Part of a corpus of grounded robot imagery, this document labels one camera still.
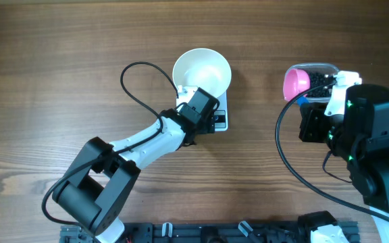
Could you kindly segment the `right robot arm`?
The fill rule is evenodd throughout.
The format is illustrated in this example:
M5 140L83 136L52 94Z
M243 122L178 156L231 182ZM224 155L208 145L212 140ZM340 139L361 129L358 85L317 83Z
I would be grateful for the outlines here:
M303 103L299 138L326 143L332 155L346 161L363 202L389 217L389 89L352 86L341 104L344 114L329 117L325 103Z

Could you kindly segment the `white digital kitchen scale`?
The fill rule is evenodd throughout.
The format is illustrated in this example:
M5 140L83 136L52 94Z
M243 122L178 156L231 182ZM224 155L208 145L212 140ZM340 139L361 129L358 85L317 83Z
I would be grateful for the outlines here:
M213 114L213 125L215 132L225 132L228 129L228 103L227 92L217 98L220 106Z

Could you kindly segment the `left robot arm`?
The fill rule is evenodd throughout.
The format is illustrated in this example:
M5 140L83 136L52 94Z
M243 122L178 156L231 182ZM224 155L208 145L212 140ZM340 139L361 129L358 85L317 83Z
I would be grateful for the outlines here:
M164 110L145 130L123 140L89 140L50 196L96 242L117 242L125 230L118 215L142 169L194 143L212 128L219 101L202 88L191 100Z

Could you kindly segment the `white round bowl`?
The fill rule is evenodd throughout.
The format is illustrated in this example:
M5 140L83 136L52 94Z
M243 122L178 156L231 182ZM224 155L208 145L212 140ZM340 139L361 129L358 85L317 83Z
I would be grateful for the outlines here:
M222 54L212 49L197 48L177 59L172 78L176 86L197 86L218 98L229 88L232 70Z

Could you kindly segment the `black beans in container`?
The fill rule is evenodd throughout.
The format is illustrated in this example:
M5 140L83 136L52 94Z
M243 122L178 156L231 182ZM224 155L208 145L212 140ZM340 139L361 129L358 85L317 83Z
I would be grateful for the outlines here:
M309 72L310 88L319 87L316 90L312 90L307 94L309 98L326 98L332 95L331 83L335 82L335 77L326 76L319 72Z

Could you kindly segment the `pink scoop with blue handle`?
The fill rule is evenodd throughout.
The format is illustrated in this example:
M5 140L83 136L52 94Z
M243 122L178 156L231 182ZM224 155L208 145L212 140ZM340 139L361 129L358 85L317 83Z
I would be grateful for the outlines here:
M302 69L291 68L284 77L283 95L285 101L290 101L299 93L309 90L311 81L309 74Z

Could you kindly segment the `clear plastic container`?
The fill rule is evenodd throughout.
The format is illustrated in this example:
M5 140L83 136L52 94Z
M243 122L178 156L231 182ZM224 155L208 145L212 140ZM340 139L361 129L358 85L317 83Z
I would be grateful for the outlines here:
M300 69L300 70L305 70L306 72L318 72L320 74L323 74L324 76L332 76L337 74L340 70L338 67L331 63L299 63L290 66L285 73L285 76L288 75L288 73L292 69ZM329 97L307 97L307 101L312 103L312 102L317 102L317 103L327 103L330 100Z

